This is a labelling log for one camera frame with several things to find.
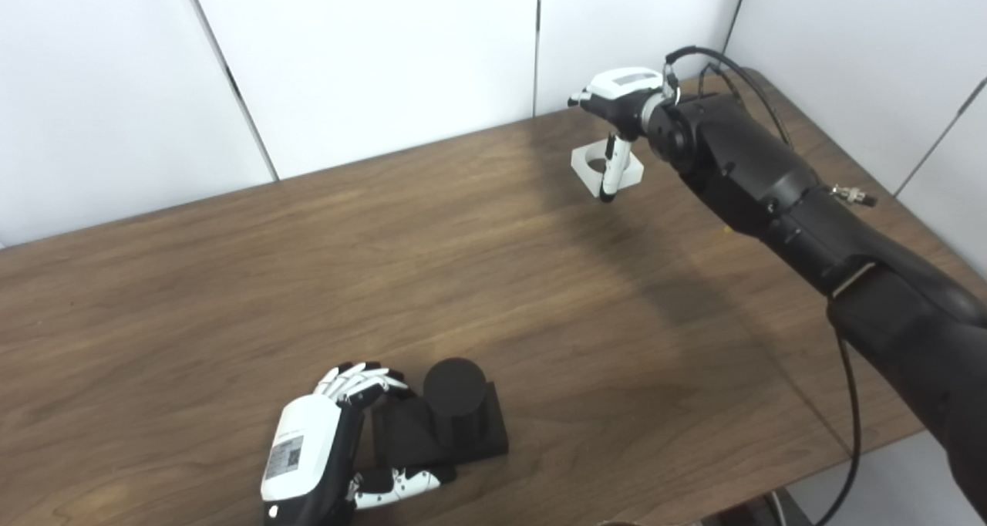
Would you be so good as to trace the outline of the white and black right hand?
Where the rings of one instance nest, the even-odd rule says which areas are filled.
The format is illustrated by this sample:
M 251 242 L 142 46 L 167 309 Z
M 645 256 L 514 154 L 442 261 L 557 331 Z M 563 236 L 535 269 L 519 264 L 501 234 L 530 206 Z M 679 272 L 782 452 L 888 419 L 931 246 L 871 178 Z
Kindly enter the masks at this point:
M 585 88 L 568 97 L 568 107 L 579 107 L 610 124 L 604 147 L 606 164 L 597 195 L 610 203 L 630 167 L 632 143 L 645 135 L 653 110 L 679 99 L 679 89 L 648 68 L 620 68 L 600 72 Z

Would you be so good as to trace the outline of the white and black left hand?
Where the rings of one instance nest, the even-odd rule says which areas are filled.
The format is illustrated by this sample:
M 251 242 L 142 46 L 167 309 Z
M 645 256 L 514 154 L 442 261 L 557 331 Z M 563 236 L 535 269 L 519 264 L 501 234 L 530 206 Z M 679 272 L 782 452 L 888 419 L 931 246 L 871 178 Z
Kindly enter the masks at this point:
M 398 504 L 457 479 L 454 466 L 356 470 L 365 412 L 415 396 L 378 362 L 339 364 L 281 411 L 261 478 L 264 525 L 349 525 L 357 511 Z

